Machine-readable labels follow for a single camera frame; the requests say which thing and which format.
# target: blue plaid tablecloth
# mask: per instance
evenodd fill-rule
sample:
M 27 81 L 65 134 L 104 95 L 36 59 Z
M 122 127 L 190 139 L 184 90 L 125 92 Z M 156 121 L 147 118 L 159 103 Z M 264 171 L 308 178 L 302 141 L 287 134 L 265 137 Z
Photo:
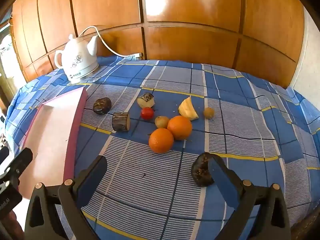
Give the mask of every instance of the blue plaid tablecloth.
M 320 111 L 302 95 L 263 79 L 216 65 L 181 61 L 99 58 L 100 70 L 71 85 L 63 70 L 41 76 L 15 95 L 5 121 L 11 149 L 18 154 L 37 107 L 57 95 L 85 86 L 88 93 L 79 129 L 75 176 L 98 154 L 108 171 L 83 212 L 104 239 L 214 239 L 233 208 L 215 184 L 200 188 L 190 168 L 203 152 L 220 155 L 241 179 L 259 186 L 280 185 L 290 225 L 320 200 Z M 156 115 L 179 114 L 191 96 L 199 119 L 192 121 L 187 141 L 177 141 L 166 154 L 154 154 L 148 135 L 154 120 L 140 118 L 136 98 L 153 93 Z M 109 97 L 111 111 L 92 111 L 98 98 Z M 215 116 L 205 120 L 205 107 Z M 113 112 L 129 112 L 129 132 L 112 129 Z M 246 239 L 258 206 L 241 236 Z M 75 239 L 57 206 L 70 239 Z

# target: orange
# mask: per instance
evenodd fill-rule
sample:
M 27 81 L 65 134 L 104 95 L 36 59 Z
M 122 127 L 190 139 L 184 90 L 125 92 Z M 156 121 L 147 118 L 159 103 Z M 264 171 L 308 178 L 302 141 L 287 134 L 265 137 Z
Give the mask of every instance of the orange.
M 192 124 L 188 118 L 177 115 L 169 120 L 167 129 L 172 132 L 175 140 L 184 140 L 189 137 Z
M 154 130 L 149 137 L 149 146 L 155 153 L 165 153 L 169 151 L 173 142 L 173 135 L 166 128 Z

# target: screw head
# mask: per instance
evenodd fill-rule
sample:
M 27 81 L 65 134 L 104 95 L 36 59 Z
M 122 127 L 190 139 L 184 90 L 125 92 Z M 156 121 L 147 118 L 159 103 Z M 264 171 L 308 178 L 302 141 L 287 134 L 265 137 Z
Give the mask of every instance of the screw head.
M 67 179 L 67 180 L 64 182 L 64 185 L 70 186 L 72 183 L 73 183 L 73 180 L 72 180 L 72 179 Z
M 248 180 L 248 179 L 245 179 L 245 180 L 243 181 L 243 185 L 249 187 L 249 186 L 251 186 L 251 181 Z
M 273 187 L 274 189 L 276 189 L 276 190 L 280 189 L 280 186 L 279 186 L 278 184 L 276 184 L 276 183 L 273 184 L 272 187 Z
M 42 183 L 41 182 L 36 184 L 36 189 L 40 189 L 41 187 L 42 187 Z

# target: pink tray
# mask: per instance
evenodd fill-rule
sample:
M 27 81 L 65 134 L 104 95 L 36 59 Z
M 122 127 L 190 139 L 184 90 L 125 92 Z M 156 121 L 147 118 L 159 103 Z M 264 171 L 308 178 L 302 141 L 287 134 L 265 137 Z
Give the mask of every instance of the pink tray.
M 76 142 L 87 99 L 78 88 L 43 103 L 36 112 L 22 148 L 30 148 L 33 160 L 20 176 L 19 192 L 31 198 L 38 182 L 62 184 L 74 177 Z

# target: small stone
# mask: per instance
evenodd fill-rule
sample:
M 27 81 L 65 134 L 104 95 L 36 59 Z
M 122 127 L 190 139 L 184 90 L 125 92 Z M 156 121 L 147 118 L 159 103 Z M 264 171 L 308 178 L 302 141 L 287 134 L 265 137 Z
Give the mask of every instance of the small stone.
M 202 153 L 191 167 L 191 176 L 199 187 L 207 187 L 214 183 L 208 169 L 208 162 L 213 158 L 210 153 Z
M 100 98 L 93 105 L 93 111 L 96 114 L 107 114 L 112 107 L 110 98 Z

